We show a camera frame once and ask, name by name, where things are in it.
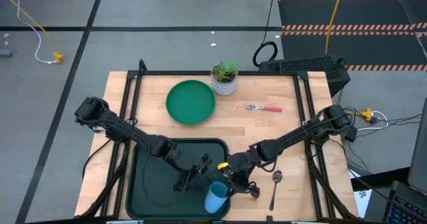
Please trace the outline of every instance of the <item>spoon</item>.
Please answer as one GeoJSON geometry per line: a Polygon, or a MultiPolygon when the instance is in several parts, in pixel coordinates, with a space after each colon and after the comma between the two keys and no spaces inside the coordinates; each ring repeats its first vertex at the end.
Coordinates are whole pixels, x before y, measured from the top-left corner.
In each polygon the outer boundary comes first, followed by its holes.
{"type": "Polygon", "coordinates": [[[274,196],[276,195],[276,186],[278,185],[278,183],[281,180],[282,180],[282,172],[281,171],[275,171],[273,174],[274,190],[273,190],[272,202],[270,203],[270,211],[273,211],[273,209],[274,209],[274,196]]]}

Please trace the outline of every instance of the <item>concrete floor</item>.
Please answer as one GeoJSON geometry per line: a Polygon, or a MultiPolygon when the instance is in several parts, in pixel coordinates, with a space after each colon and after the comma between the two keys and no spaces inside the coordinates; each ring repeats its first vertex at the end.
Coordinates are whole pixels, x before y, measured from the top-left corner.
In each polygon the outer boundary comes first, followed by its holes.
{"type": "MultiPolygon", "coordinates": [[[[42,25],[61,27],[86,26],[94,1],[21,0],[22,7],[42,25]]],[[[263,26],[269,4],[270,0],[102,0],[94,26],[263,26]]],[[[0,26],[21,26],[12,4],[0,0],[0,10],[0,26]]],[[[276,2],[270,25],[280,26],[276,2]]],[[[0,48],[14,52],[12,58],[0,59],[0,164],[5,177],[0,179],[0,217],[6,224],[17,218],[82,36],[81,32],[51,34],[66,51],[60,65],[34,60],[34,33],[0,31],[0,48]]],[[[276,35],[269,32],[266,41],[280,44],[276,35]]],[[[84,97],[102,97],[110,71],[135,69],[140,58],[151,70],[206,70],[220,59],[235,59],[241,70],[256,70],[252,55],[262,37],[262,32],[255,31],[90,33],[26,221],[73,217],[81,169],[93,137],[74,123],[73,112],[84,97]]],[[[43,38],[39,56],[51,59],[55,47],[43,38]]],[[[268,56],[265,51],[259,60],[268,56]]],[[[350,76],[343,106],[371,107],[389,118],[421,112],[427,93],[425,72],[350,72],[350,76]]],[[[417,128],[391,127],[358,139],[352,147],[373,173],[406,167],[417,128]]],[[[360,163],[351,154],[349,158],[360,163]]]]}

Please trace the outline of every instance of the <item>fork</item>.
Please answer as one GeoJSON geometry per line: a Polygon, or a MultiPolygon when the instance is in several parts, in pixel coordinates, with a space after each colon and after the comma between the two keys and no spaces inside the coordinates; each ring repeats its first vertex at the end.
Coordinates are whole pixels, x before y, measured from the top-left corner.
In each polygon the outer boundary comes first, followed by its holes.
{"type": "Polygon", "coordinates": [[[250,105],[249,103],[246,103],[246,109],[249,110],[264,110],[264,111],[277,111],[277,112],[282,112],[282,108],[280,107],[257,107],[255,105],[250,105]]]}

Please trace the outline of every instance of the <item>plastic cup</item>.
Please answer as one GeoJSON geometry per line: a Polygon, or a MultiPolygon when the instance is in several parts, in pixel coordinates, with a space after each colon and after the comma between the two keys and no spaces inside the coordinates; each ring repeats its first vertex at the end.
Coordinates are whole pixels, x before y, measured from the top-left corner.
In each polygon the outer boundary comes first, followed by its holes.
{"type": "Polygon", "coordinates": [[[213,182],[209,186],[205,199],[205,210],[208,213],[217,212],[226,202],[228,196],[228,187],[220,182],[213,182]]]}

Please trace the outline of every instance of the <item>succulent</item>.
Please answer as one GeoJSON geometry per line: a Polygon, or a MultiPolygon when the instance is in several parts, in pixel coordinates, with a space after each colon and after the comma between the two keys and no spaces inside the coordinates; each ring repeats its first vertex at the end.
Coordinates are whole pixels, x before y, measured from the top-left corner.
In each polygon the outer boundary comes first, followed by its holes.
{"type": "Polygon", "coordinates": [[[220,83],[229,83],[238,74],[238,64],[232,60],[223,60],[220,64],[213,66],[212,76],[220,83]]]}

